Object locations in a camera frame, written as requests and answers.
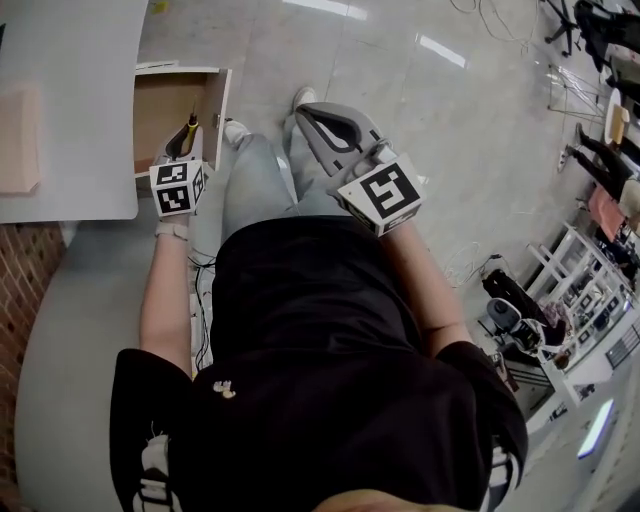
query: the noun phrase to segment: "drawer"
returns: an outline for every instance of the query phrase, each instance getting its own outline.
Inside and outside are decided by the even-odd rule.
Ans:
[[[222,126],[230,69],[139,64],[133,97],[133,160],[136,176],[153,165],[158,151],[194,110],[203,130],[203,158],[220,168]]]

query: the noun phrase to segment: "floor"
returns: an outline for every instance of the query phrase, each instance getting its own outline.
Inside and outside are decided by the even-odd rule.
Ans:
[[[487,296],[479,274],[461,284],[470,271],[500,253],[525,279],[534,265],[526,245],[549,242],[575,215],[589,180],[574,162],[556,171],[576,119],[548,110],[548,65],[591,83],[595,68],[575,47],[563,58],[564,39],[544,43],[558,26],[546,3],[523,47],[493,39],[477,12],[459,12],[448,0],[342,1],[170,0],[164,13],[150,6],[139,61],[232,68],[228,115],[276,144],[301,86],[367,112],[426,177],[416,223],[460,284],[472,321]],[[494,3],[511,32],[528,37],[536,0]],[[495,34],[509,37],[490,1],[483,12]],[[554,90],[554,104],[564,105],[563,94]],[[568,106],[580,108],[572,98]],[[597,124],[585,127],[600,136]],[[219,246],[225,173],[210,180],[195,222],[198,249],[210,254]]]

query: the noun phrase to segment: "leg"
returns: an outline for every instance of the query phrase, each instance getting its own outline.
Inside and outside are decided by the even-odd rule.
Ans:
[[[225,191],[222,241],[241,228],[279,217],[292,207],[295,204],[269,141],[263,135],[244,136]]]
[[[622,138],[620,151],[627,155],[636,165],[640,165],[640,148],[626,137]]]
[[[602,142],[590,139],[586,135],[584,137],[581,136],[580,141],[585,148],[590,149],[600,157],[602,163],[611,174],[613,182],[620,185],[620,190],[622,190],[625,182],[633,175],[633,173],[620,159],[620,157],[616,155],[615,151],[604,145]]]
[[[315,92],[304,88],[296,95],[294,110],[305,102],[314,101]],[[293,114],[285,122],[283,144],[299,200],[299,215],[351,215],[338,205],[334,197],[327,194],[329,177],[311,152]]]
[[[578,163],[584,167],[589,174],[591,174],[591,177],[596,180],[597,183],[602,185],[602,188],[604,188],[615,201],[620,201],[622,188],[614,186],[611,174],[597,167],[584,154],[580,153],[580,151],[574,151],[571,156],[573,156]]]

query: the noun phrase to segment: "white cabinet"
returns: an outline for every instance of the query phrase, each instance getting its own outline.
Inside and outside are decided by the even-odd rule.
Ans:
[[[230,70],[136,69],[146,6],[146,0],[0,2],[0,24],[6,23],[0,94],[28,84],[41,102],[41,181],[30,194],[0,195],[0,223],[135,217],[136,162],[142,165],[153,144],[186,122],[194,95],[204,156],[217,168]],[[3,165],[0,159],[0,172]]]

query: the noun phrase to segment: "person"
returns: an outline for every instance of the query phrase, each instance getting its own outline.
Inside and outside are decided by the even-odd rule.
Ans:
[[[576,125],[576,134],[579,143],[598,155],[607,170],[600,169],[584,153],[571,146],[566,148],[567,155],[574,157],[593,179],[607,191],[613,200],[618,203],[622,214],[627,217],[627,222],[632,231],[640,234],[640,182],[635,179],[631,169],[615,151],[602,142],[588,137],[582,130],[580,123]]]
[[[294,109],[315,101],[305,88]],[[237,121],[225,135],[214,362],[192,381],[188,218],[163,218],[179,225],[158,229],[140,349],[118,355],[113,383],[123,509],[478,509],[496,446],[516,483],[522,413],[415,226],[378,239],[342,210],[293,116],[297,202],[264,136]]]

